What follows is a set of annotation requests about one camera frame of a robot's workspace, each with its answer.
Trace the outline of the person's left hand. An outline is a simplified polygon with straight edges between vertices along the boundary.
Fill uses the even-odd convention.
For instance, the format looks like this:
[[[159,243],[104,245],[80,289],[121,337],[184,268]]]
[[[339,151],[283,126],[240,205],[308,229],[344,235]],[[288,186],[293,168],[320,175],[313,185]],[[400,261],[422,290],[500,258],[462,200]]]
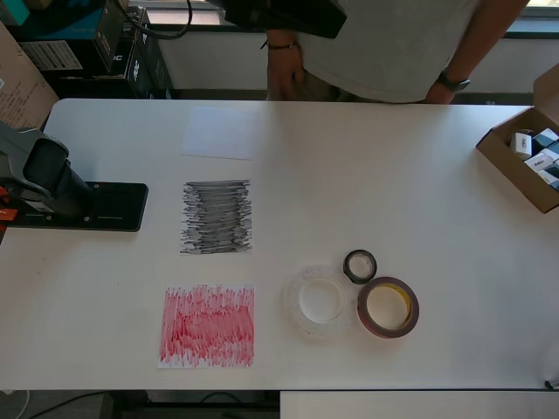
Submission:
[[[435,83],[431,86],[429,92],[424,98],[427,104],[449,105],[455,96],[455,92],[449,90],[446,86]]]

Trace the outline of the person's right hand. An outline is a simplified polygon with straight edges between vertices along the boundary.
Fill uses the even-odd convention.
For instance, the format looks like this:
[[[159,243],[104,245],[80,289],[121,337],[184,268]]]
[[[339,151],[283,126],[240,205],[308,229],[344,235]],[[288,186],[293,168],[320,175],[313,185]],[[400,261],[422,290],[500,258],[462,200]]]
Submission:
[[[272,100],[296,100],[304,80],[305,70],[297,45],[268,50],[267,84]]]

